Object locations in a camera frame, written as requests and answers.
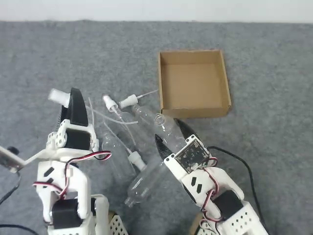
brown cardboard box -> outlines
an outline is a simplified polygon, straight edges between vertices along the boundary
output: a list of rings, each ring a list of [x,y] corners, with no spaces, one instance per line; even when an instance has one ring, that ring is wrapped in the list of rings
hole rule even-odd
[[[163,51],[158,58],[161,113],[216,118],[231,107],[220,50]]]

gray carpet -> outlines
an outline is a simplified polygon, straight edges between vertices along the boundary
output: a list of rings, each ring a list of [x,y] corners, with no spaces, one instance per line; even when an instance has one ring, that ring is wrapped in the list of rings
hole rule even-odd
[[[208,145],[247,160],[272,235],[313,233],[313,25],[245,23],[0,23],[0,144],[27,159],[45,146],[59,106],[51,88],[80,88],[99,110],[101,94],[119,99],[157,89],[160,50],[224,51],[231,112],[187,120]],[[152,95],[142,104],[159,109]],[[97,126],[101,136],[101,126]],[[249,178],[236,160],[213,152],[255,206]],[[128,209],[127,186],[116,187],[105,164],[81,168],[92,192],[105,194],[133,235],[187,234],[199,209],[168,172],[148,200]],[[37,164],[22,170],[21,187],[0,207],[0,223],[45,234],[42,205],[31,186]],[[14,183],[0,172],[0,195]],[[25,234],[0,230],[1,234]]]

plastic bottle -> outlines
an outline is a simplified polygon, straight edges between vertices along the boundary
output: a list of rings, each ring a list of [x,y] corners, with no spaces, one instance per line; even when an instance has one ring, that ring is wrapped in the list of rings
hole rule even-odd
[[[158,134],[174,153],[185,146],[185,139],[173,118],[156,114],[145,106],[134,105],[132,111],[139,123]]]
[[[107,106],[107,109],[114,113],[118,119],[124,122],[134,121],[134,116],[127,112],[122,112],[115,101],[113,101],[108,95],[103,96],[103,100]],[[144,152],[154,144],[154,135],[148,136],[143,128],[141,128],[138,124],[132,125],[122,125],[125,129],[126,134],[129,136],[130,141],[137,147],[137,149],[141,152]]]
[[[144,201],[161,182],[167,167],[159,156],[153,156],[147,167],[130,184],[125,204],[132,207]]]
[[[110,131],[106,131],[103,135],[102,149],[112,152],[112,157],[108,159],[108,164],[117,182],[127,182],[136,175],[133,165],[128,160],[125,147]]]

spray nozzle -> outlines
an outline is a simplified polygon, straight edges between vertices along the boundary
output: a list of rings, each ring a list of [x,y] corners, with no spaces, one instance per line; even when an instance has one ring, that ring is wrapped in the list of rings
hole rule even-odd
[[[146,96],[146,95],[155,93],[155,92],[157,92],[157,91],[158,91],[158,89],[156,89],[156,90],[154,90],[154,91],[151,91],[151,92],[148,92],[148,93],[145,93],[145,94],[138,95],[138,96],[135,95],[135,94],[132,94],[132,95],[130,95],[129,97],[127,97],[126,99],[120,101],[120,102],[119,102],[119,107],[120,107],[121,109],[124,109],[124,108],[126,108],[126,107],[128,107],[128,106],[135,105],[135,104],[138,103],[138,99],[140,99],[140,98],[142,98],[142,97],[144,97],[144,96]]]
[[[114,100],[112,100],[112,98],[108,94],[103,95],[102,99],[105,102],[107,109],[111,113],[114,112],[116,108],[118,107],[117,103]]]

robotic arm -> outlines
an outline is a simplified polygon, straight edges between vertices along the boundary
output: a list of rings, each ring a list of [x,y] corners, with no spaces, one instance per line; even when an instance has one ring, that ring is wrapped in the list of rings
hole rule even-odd
[[[197,134],[176,119],[186,141],[179,152],[172,153],[156,136],[156,145],[165,165],[182,184],[188,195],[201,208],[198,235],[267,235],[257,213],[244,200],[243,191],[215,167],[212,157]]]
[[[109,202],[101,194],[91,195],[90,180],[74,162],[91,159],[109,151],[98,151],[94,127],[88,123],[84,99],[78,89],[69,94],[52,90],[49,99],[62,105],[55,131],[47,138],[46,147],[24,161],[0,148],[0,164],[17,172],[37,158],[37,181],[34,183],[43,204],[43,217],[49,235],[127,235],[118,215],[109,220]]]

